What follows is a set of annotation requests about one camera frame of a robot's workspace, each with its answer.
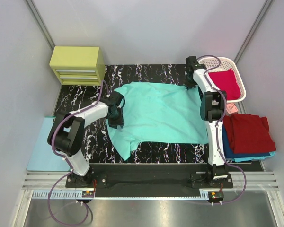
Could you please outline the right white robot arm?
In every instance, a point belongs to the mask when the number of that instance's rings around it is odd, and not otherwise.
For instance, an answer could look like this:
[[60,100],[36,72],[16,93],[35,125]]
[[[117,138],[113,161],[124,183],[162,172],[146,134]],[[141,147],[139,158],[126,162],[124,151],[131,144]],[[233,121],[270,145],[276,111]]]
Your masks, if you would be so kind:
[[204,64],[196,56],[186,58],[185,87],[198,88],[201,99],[200,116],[205,122],[209,140],[209,152],[205,181],[210,187],[217,187],[228,176],[223,151],[222,126],[226,115],[226,92],[221,91],[209,76]]

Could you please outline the teal t shirt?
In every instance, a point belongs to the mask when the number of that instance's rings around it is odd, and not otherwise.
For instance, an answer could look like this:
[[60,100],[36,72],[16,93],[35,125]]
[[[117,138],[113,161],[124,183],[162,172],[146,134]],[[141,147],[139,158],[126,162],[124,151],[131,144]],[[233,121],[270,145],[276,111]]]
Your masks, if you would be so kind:
[[108,127],[112,145],[123,160],[142,142],[207,144],[197,88],[132,82],[115,89],[124,96],[122,128]]

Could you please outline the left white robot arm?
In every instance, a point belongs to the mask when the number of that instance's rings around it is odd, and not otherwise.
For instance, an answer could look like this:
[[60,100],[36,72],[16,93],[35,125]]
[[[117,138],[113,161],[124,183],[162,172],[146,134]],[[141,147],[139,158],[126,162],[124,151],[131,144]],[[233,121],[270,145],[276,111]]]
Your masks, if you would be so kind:
[[47,138],[54,154],[64,158],[76,174],[76,182],[82,187],[92,184],[93,176],[88,173],[90,167],[81,151],[85,128],[93,122],[105,118],[111,128],[123,127],[123,107],[125,97],[113,91],[108,98],[102,98],[92,104],[72,112],[60,112],[56,115]]

